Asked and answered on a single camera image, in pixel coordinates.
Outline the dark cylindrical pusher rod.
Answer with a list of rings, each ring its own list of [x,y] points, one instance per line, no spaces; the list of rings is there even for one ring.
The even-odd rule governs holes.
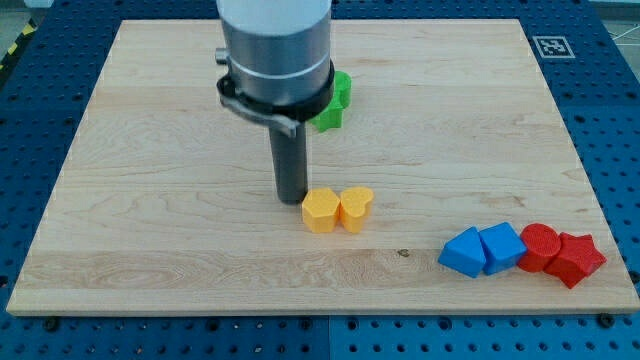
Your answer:
[[[277,196],[284,204],[299,204],[308,191],[305,125],[296,128],[295,137],[278,130],[269,136]]]

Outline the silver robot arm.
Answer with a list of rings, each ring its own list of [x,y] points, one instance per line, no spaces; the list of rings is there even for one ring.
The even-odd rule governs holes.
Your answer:
[[[276,192],[285,204],[307,191],[306,128],[334,94],[329,0],[218,0],[228,72],[221,104],[267,128]]]

